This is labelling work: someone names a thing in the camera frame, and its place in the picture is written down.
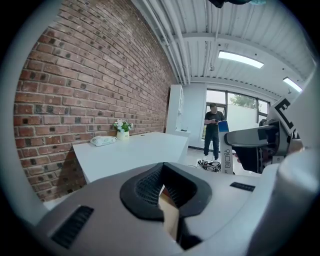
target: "red brick wall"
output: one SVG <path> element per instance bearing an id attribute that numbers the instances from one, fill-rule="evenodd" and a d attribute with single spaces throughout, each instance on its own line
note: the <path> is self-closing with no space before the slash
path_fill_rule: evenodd
<path id="1" fill-rule="evenodd" d="M 129 0 L 102 2 L 64 1 L 17 85 L 17 151 L 43 201 L 85 185 L 72 143 L 116 135 L 118 118 L 134 123 L 131 135 L 164 131 L 168 59 Z"/>

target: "ceiling light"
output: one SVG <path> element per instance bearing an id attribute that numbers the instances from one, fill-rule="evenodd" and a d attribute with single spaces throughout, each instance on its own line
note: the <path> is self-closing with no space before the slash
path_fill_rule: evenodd
<path id="1" fill-rule="evenodd" d="M 256 61 L 252 58 L 248 58 L 239 54 L 235 54 L 235 53 L 231 53 L 231 52 L 227 52 L 227 51 L 220 51 L 219 52 L 219 58 L 221 59 L 227 59 L 227 60 L 232 60 L 232 61 L 236 61 L 236 62 L 242 62 L 251 66 L 254 66 L 258 69 L 260 69 L 264 64 Z"/>
<path id="2" fill-rule="evenodd" d="M 293 89 L 297 90 L 299 93 L 302 92 L 302 89 L 288 77 L 284 78 L 283 81 L 290 85 Z"/>

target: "white flowers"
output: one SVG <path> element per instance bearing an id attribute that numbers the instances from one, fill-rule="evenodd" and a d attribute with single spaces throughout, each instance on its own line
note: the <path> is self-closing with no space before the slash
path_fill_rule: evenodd
<path id="1" fill-rule="evenodd" d="M 117 129 L 118 132 L 125 133 L 134 128 L 134 124 L 132 122 L 128 123 L 125 120 L 118 119 L 113 123 L 113 127 Z"/>

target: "white ceiling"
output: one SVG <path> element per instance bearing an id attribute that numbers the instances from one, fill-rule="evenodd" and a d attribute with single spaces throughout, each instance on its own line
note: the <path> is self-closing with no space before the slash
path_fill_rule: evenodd
<path id="1" fill-rule="evenodd" d="M 143 1 L 133 2 L 138 2 L 136 6 L 163 41 Z M 163 0 L 157 2 L 179 46 L 179 54 L 174 54 L 175 62 L 178 63 L 178 58 L 183 62 L 183 49 L 175 35 L 172 17 Z M 221 9 L 207 0 L 171 0 L 171 4 L 186 49 L 188 67 L 183 66 L 184 73 L 187 75 L 188 68 L 191 82 L 243 87 L 275 99 L 288 93 L 289 86 L 283 82 L 285 77 L 304 87 L 314 62 L 295 17 L 277 1 L 267 0 L 263 5 L 235 5 L 227 2 Z M 154 9 L 153 12 L 166 31 L 157 12 Z M 219 50 L 245 55 L 264 63 L 264 66 L 258 69 L 220 59 Z"/>

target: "window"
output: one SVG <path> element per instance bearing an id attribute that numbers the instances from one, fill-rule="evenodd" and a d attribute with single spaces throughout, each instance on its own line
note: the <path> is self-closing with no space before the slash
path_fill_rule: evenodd
<path id="1" fill-rule="evenodd" d="M 266 119 L 269 112 L 269 104 L 263 100 L 258 100 L 258 124 L 262 119 Z"/>
<path id="2" fill-rule="evenodd" d="M 257 109 L 255 98 L 240 94 L 228 93 L 228 104 L 253 110 Z"/>
<path id="3" fill-rule="evenodd" d="M 218 111 L 222 112 L 228 121 L 230 131 L 257 127 L 262 119 L 267 118 L 270 106 L 268 102 L 258 98 L 208 89 L 206 91 L 206 113 L 210 111 L 210 103 L 216 103 Z M 205 136 L 206 125 L 203 126 L 202 139 Z"/>
<path id="4" fill-rule="evenodd" d="M 226 104 L 226 93 L 224 91 L 207 90 L 206 102 L 216 104 Z"/>
<path id="5" fill-rule="evenodd" d="M 257 127 L 257 100 L 245 95 L 228 93 L 227 121 L 229 131 Z"/>

